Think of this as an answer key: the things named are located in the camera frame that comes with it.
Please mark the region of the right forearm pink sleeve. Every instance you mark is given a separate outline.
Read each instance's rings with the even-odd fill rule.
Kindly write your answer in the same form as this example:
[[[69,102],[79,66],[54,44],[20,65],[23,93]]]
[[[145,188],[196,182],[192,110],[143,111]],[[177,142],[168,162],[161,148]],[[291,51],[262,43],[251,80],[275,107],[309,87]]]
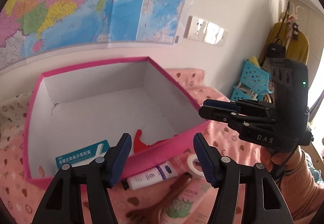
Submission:
[[[323,184],[315,183],[304,151],[295,170],[283,177],[281,193],[294,223],[310,223],[323,203]]]

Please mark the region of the right hand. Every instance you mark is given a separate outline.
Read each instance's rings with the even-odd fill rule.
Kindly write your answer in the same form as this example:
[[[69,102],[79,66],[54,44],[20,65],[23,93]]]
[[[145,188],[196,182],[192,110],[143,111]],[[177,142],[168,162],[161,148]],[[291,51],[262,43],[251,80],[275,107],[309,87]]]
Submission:
[[[277,153],[272,155],[265,147],[260,148],[260,161],[270,172],[275,165],[283,165],[285,173],[294,172],[303,160],[303,152],[298,146],[293,153]]]

